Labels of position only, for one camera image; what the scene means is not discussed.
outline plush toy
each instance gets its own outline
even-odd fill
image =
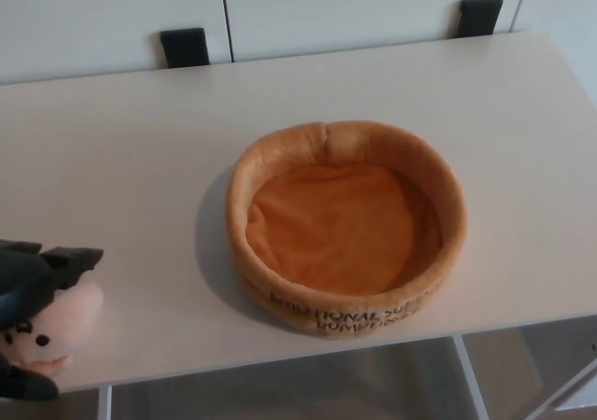
[[[54,302],[31,320],[0,335],[0,352],[17,367],[52,376],[73,362],[104,306],[104,293],[89,281],[58,291]]]

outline cabinet door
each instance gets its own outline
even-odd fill
[[[597,104],[597,1],[522,0],[515,31],[548,31]]]
[[[222,0],[0,0],[0,84],[154,68],[156,32],[192,26],[229,61]]]
[[[236,60],[446,37],[460,0],[227,0]],[[504,0],[496,32],[519,0]]]

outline white table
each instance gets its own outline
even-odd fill
[[[349,341],[255,308],[223,215],[230,166],[252,141],[338,119],[427,139],[470,215],[430,305]],[[0,238],[105,249],[92,272],[104,316],[63,390],[596,314],[596,121],[542,34],[5,86]]]

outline table leg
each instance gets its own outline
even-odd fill
[[[475,410],[477,411],[477,417],[479,420],[489,420],[489,415],[487,414],[487,409],[485,409],[485,403],[483,402],[483,396],[481,395],[479,384],[477,383],[477,378],[475,377],[475,371],[473,371],[473,365],[471,364],[468,353],[466,352],[466,345],[463,341],[463,337],[460,334],[455,334],[452,336],[452,339],[454,340],[454,345],[456,347],[458,358],[460,359],[460,364],[463,366],[466,384],[468,385],[468,390],[470,391],[470,395],[473,399],[473,404],[475,405]]]

